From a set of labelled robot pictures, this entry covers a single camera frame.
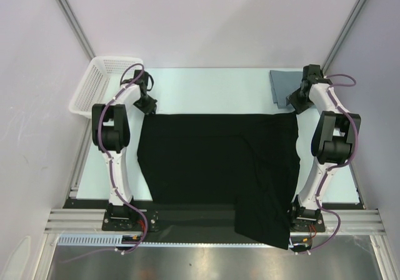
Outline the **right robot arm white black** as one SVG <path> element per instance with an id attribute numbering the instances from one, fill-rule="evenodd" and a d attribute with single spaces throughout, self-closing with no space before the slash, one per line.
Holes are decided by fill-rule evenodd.
<path id="1" fill-rule="evenodd" d="M 354 159 L 361 117 L 343 106 L 334 92 L 334 84 L 325 78 L 303 79 L 287 101 L 298 114 L 311 106 L 319 113 L 311 140 L 312 168 L 288 215 L 293 230 L 306 232 L 323 223 L 323 196 L 328 184 L 338 169 Z"/>

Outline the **black t shirt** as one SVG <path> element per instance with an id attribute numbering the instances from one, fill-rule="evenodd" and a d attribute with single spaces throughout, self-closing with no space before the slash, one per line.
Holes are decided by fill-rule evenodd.
<path id="1" fill-rule="evenodd" d="M 154 203 L 233 205 L 236 233 L 287 249 L 297 140 L 294 113 L 157 114 L 144 118 L 137 161 Z"/>

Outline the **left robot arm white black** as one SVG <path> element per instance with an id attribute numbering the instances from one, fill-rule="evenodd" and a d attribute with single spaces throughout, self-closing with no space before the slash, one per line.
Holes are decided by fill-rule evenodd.
<path id="1" fill-rule="evenodd" d="M 156 113 L 157 101 L 149 96 L 146 84 L 123 84 L 109 102 L 94 104 L 91 109 L 92 141 L 105 159 L 110 183 L 103 231 L 132 231 L 146 221 L 134 207 L 128 181 L 126 152 L 131 140 L 128 111 L 132 107 L 145 115 Z"/>

